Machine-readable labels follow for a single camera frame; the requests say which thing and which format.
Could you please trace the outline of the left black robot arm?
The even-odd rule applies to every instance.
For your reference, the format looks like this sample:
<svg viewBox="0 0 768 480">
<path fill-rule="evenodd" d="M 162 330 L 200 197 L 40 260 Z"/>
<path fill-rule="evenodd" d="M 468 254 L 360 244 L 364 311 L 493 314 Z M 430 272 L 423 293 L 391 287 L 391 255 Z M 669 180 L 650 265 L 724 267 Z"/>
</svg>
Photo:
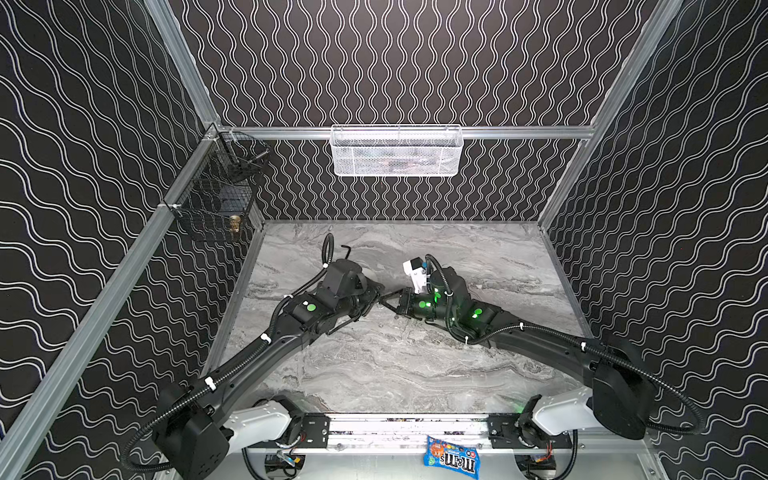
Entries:
<svg viewBox="0 0 768 480">
<path fill-rule="evenodd" d="M 333 256 L 326 235 L 322 269 L 280 300 L 266 330 L 223 365 L 189 385 L 163 389 L 155 414 L 122 448 L 121 466 L 133 473 L 174 469 L 184 479 L 204 479 L 229 453 L 233 428 L 226 422 L 239 399 L 284 360 L 330 333 L 339 319 L 366 316 L 382 296 L 348 258 Z"/>
</svg>

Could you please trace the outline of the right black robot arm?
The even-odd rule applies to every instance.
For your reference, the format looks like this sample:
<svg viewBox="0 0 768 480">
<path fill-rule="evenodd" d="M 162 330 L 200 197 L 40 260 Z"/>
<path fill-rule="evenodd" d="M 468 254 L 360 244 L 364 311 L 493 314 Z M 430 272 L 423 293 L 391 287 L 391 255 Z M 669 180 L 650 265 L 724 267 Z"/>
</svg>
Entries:
<svg viewBox="0 0 768 480">
<path fill-rule="evenodd" d="M 384 295 L 380 302 L 398 315 L 436 323 L 462 344 L 520 354 L 579 381 L 578 390 L 559 397 L 537 394 L 527 401 L 515 423 L 517 436 L 526 446 L 592 428 L 629 440 L 641 440 L 649 430 L 697 435 L 704 429 L 703 411 L 679 389 L 649 372 L 632 344 L 568 334 L 477 300 L 451 268 L 432 273 L 423 287 L 404 287 Z M 692 415 L 692 422 L 652 421 L 658 391 L 676 397 Z"/>
</svg>

